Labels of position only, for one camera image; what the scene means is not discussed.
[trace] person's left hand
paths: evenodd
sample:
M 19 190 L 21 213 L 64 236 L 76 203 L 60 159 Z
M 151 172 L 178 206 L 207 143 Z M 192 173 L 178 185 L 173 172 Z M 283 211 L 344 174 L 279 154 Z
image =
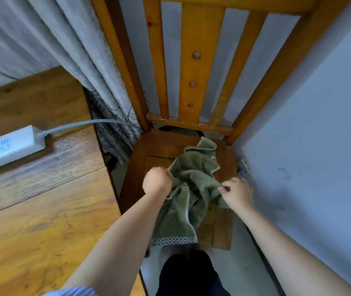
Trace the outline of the person's left hand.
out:
M 163 195 L 166 197 L 173 185 L 168 170 L 153 167 L 144 177 L 143 189 L 145 194 Z

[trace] person's right arm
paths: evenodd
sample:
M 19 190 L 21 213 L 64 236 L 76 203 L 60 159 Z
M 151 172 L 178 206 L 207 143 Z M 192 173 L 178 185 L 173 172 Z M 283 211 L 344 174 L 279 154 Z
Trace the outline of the person's right arm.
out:
M 255 209 L 245 179 L 232 178 L 218 188 L 228 206 L 247 225 L 289 296 L 351 295 L 351 285 Z

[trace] green towel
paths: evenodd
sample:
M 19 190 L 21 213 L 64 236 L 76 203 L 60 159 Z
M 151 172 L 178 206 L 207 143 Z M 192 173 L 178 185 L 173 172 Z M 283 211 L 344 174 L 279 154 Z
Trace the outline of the green towel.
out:
M 153 232 L 153 246 L 197 243 L 196 229 L 202 223 L 209 201 L 228 208 L 212 175 L 220 167 L 217 145 L 202 137 L 197 146 L 187 146 L 169 167 L 173 187 L 164 201 Z

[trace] wooden chair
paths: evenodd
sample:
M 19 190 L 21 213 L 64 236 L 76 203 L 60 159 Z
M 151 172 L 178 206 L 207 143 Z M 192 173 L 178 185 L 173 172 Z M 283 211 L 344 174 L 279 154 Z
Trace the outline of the wooden chair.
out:
M 169 116 L 162 33 L 161 1 L 182 2 L 181 80 L 178 117 Z M 108 44 L 113 52 L 130 99 L 145 133 L 138 141 L 119 196 L 125 212 L 143 194 L 141 183 L 152 166 L 168 167 L 198 137 L 151 131 L 152 123 L 209 131 L 225 135 L 218 146 L 220 181 L 236 176 L 231 146 L 274 95 L 311 47 L 351 0 L 143 0 L 158 90 L 160 114 L 148 112 L 119 0 L 92 0 Z M 250 11 L 231 67 L 209 123 L 199 122 L 211 65 L 226 7 Z M 254 46 L 268 13 L 300 14 L 297 25 L 277 54 L 251 98 L 231 127 L 219 125 L 227 102 Z M 198 240 L 230 249 L 234 215 L 228 209 L 210 207 L 198 230 Z

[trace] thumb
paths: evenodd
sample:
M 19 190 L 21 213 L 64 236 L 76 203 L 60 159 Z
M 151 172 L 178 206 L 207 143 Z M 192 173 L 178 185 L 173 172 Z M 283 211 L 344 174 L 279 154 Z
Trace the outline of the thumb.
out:
M 218 187 L 218 191 L 221 195 L 228 193 L 228 191 L 224 187 Z

